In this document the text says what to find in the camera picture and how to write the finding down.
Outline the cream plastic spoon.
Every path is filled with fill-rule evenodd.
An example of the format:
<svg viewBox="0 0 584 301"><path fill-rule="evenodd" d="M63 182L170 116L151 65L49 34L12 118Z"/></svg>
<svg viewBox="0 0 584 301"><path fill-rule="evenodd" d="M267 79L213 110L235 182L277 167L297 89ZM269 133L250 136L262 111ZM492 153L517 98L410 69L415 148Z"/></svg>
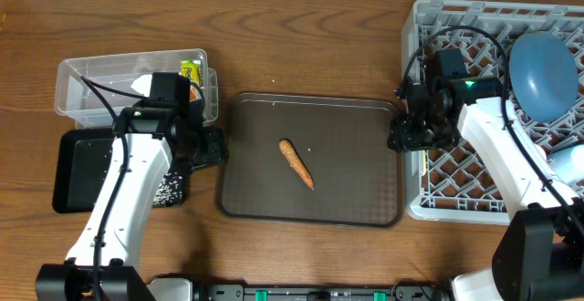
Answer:
<svg viewBox="0 0 584 301"><path fill-rule="evenodd" d="M426 175L428 172L428 151L424 150L422 152L422 176Z"/></svg>

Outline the pink white cup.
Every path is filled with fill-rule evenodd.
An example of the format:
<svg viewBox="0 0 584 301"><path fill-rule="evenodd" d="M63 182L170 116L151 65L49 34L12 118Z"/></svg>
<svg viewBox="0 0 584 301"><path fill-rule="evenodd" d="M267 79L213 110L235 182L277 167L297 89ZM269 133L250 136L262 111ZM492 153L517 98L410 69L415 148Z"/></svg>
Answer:
<svg viewBox="0 0 584 301"><path fill-rule="evenodd" d="M538 152L541 155L541 157L544 160L547 160L548 156L547 156L546 152L544 151L544 149L541 146L537 145L537 144L534 144L534 147L538 150Z"/></svg>

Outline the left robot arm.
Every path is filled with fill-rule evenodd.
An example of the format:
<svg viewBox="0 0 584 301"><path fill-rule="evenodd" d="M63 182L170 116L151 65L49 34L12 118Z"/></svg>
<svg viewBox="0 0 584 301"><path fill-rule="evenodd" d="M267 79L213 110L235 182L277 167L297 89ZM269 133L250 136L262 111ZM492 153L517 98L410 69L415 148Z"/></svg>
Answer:
<svg viewBox="0 0 584 301"><path fill-rule="evenodd" d="M193 114L190 79L155 72L150 92L113 112L113 142L105 180L89 220L61 265L42 265L40 300L183 300L206 298L186 275L145 283L138 273L141 244L155 194L167 171L191 174L223 164L222 131Z"/></svg>

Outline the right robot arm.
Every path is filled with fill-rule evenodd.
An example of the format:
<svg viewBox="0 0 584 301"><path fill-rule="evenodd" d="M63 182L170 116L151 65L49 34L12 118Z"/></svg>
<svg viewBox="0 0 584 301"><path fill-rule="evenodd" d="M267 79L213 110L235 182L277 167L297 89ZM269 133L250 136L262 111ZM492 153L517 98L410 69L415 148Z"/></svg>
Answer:
<svg viewBox="0 0 584 301"><path fill-rule="evenodd" d="M583 295L583 200L549 167L516 118L511 79L472 78L461 52L436 52L425 80L405 76L407 110L391 124L390 149L421 151L468 141L510 217L490 266L451 282L455 300L567 300Z"/></svg>

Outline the white tissue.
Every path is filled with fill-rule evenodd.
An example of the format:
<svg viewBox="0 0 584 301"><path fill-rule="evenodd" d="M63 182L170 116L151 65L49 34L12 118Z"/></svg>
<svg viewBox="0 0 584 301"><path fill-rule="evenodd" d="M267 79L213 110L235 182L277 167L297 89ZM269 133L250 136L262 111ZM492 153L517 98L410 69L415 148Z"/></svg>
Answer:
<svg viewBox="0 0 584 301"><path fill-rule="evenodd" d="M139 78L135 79L130 85L130 87L138 94L147 98L150 96L151 81L152 74L142 75Z"/></svg>

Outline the orange carrot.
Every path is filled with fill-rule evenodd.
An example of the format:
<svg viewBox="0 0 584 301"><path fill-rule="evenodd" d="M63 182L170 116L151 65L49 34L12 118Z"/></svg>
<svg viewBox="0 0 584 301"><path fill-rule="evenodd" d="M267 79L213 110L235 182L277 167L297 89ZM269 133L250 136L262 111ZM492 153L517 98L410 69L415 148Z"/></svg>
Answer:
<svg viewBox="0 0 584 301"><path fill-rule="evenodd" d="M315 183L310 175L307 167L303 164L302 160L298 156L296 150L294 149L292 143L289 140L281 140L278 143L280 152L288 161L290 167L296 172L300 179L307 185L307 187L314 191Z"/></svg>

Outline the yellow green snack wrapper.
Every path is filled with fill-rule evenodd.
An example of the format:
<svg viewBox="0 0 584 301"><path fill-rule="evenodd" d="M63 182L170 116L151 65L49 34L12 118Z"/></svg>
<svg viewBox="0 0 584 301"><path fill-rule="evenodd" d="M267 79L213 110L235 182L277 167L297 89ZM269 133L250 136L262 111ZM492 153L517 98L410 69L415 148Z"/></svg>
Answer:
<svg viewBox="0 0 584 301"><path fill-rule="evenodd" d="M201 92L199 88L202 84L201 61L200 60L182 60L180 65L180 75L190 80L190 101L200 99Z"/></svg>

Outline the light blue cup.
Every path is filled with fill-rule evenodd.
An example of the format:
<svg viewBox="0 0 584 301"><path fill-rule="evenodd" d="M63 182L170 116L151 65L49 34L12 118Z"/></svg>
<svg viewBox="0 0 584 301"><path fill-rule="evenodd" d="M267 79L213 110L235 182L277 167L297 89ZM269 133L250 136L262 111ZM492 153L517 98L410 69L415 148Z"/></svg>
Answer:
<svg viewBox="0 0 584 301"><path fill-rule="evenodd" d="M583 180L583 145L552 152L547 157L552 171L567 185Z"/></svg>

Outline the dark blue plate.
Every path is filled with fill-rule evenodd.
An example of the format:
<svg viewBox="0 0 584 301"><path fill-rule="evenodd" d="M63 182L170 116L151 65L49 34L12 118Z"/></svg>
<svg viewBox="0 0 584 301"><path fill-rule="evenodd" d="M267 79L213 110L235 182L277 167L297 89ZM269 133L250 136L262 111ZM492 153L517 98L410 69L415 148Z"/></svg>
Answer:
<svg viewBox="0 0 584 301"><path fill-rule="evenodd" d="M544 32L520 36L511 48L509 73L517 102L537 122L559 119L576 103L576 63L556 36Z"/></svg>

